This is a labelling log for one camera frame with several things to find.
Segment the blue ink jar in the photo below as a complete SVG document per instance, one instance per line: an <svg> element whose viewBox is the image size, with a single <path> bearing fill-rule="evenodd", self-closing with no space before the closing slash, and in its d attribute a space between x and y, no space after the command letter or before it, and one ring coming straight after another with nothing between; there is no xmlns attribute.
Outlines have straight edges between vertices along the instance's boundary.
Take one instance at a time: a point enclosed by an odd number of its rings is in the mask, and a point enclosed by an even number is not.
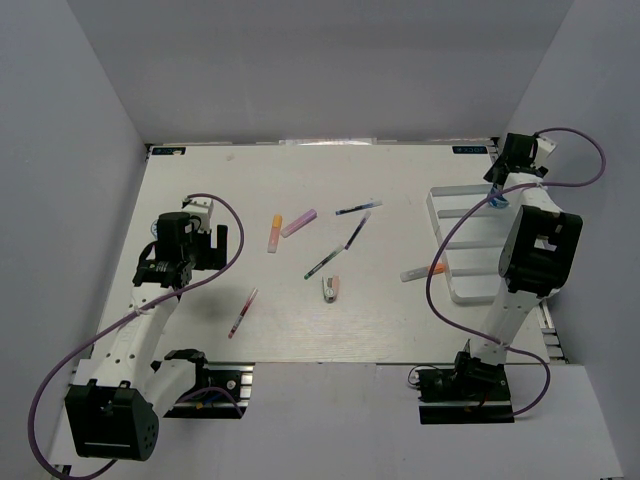
<svg viewBox="0 0 640 480"><path fill-rule="evenodd" d="M498 185L493 184L488 193L488 205L494 209L505 209L509 206L509 201L501 194Z"/></svg>

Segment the orange cap highlighter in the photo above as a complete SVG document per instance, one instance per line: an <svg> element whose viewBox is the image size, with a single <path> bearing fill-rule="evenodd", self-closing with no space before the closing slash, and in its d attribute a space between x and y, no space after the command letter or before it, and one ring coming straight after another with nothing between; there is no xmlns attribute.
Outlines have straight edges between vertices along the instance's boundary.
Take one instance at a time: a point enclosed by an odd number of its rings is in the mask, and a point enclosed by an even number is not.
<svg viewBox="0 0 640 480"><path fill-rule="evenodd" d="M269 254L275 254L277 252L279 238L281 235L281 227L282 227L282 216L280 214L276 214L272 220L271 231L270 231L269 241L267 246L267 252Z"/></svg>

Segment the pink highlighter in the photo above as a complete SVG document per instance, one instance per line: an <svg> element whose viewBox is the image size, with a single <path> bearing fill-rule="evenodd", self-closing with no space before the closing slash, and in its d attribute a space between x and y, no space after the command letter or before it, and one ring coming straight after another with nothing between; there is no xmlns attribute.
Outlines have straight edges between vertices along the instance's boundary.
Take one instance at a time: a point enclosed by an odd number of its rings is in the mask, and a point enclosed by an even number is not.
<svg viewBox="0 0 640 480"><path fill-rule="evenodd" d="M315 209L308 210L307 212L302 214L300 217L298 217L297 219L289 223L287 226L285 226L281 230L281 236L283 238L288 238L293 233L299 231L301 228L308 225L310 222L312 222L316 218L317 218L316 210Z"/></svg>

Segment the orange white highlighter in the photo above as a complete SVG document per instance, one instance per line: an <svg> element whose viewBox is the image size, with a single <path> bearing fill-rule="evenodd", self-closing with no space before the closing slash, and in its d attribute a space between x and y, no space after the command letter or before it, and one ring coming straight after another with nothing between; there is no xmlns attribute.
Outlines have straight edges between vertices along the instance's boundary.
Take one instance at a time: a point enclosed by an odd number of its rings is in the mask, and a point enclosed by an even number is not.
<svg viewBox="0 0 640 480"><path fill-rule="evenodd" d="M429 272L432 271L434 275L444 273L446 271L446 265L444 263L436 263L434 266L427 265L424 267L404 271L400 274L399 278L402 282L410 282L426 278Z"/></svg>

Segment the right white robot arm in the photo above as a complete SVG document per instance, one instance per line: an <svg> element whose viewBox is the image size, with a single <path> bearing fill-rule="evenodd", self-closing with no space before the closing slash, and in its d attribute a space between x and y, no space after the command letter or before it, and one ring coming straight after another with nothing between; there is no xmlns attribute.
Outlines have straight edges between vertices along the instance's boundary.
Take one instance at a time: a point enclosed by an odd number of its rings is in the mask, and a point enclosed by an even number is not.
<svg viewBox="0 0 640 480"><path fill-rule="evenodd" d="M510 230L502 249L496 299L481 327L456 357L453 390L472 399L500 381L507 348L529 312L568 280L583 228L581 216L563 211L541 185L538 138L509 133L485 180L503 189Z"/></svg>

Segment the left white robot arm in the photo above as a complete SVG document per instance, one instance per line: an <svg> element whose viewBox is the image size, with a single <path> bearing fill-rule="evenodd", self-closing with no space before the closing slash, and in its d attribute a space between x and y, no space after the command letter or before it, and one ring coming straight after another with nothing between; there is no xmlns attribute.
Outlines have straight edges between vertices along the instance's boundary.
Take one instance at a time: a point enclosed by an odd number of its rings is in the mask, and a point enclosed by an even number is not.
<svg viewBox="0 0 640 480"><path fill-rule="evenodd" d="M172 350L161 361L154 353L193 272L227 264L228 228L211 226L212 211L194 204L158 217L156 238L141 252L132 280L134 319L117 329L89 380L65 397L79 456L144 461L155 448L160 419L183 396L209 392L204 353Z"/></svg>

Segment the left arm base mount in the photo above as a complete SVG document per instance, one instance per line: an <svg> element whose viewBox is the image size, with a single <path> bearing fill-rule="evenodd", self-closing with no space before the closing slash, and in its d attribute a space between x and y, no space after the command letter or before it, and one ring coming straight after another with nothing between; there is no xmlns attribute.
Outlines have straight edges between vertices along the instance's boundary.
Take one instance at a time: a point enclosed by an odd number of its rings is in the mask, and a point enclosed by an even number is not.
<svg viewBox="0 0 640 480"><path fill-rule="evenodd" d="M181 360L193 365L194 385L182 394L165 418L240 419L248 407L253 385L253 364L211 363L196 349L172 350L164 361Z"/></svg>

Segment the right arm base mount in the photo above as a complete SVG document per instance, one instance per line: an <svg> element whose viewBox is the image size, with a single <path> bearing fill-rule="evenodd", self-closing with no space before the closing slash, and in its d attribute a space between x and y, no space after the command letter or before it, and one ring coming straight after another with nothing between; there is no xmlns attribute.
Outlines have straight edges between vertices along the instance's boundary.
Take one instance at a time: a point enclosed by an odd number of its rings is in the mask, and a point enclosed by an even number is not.
<svg viewBox="0 0 640 480"><path fill-rule="evenodd" d="M423 425L507 424L514 421L502 365L489 365L461 351L452 367L419 365L407 377L419 393Z"/></svg>

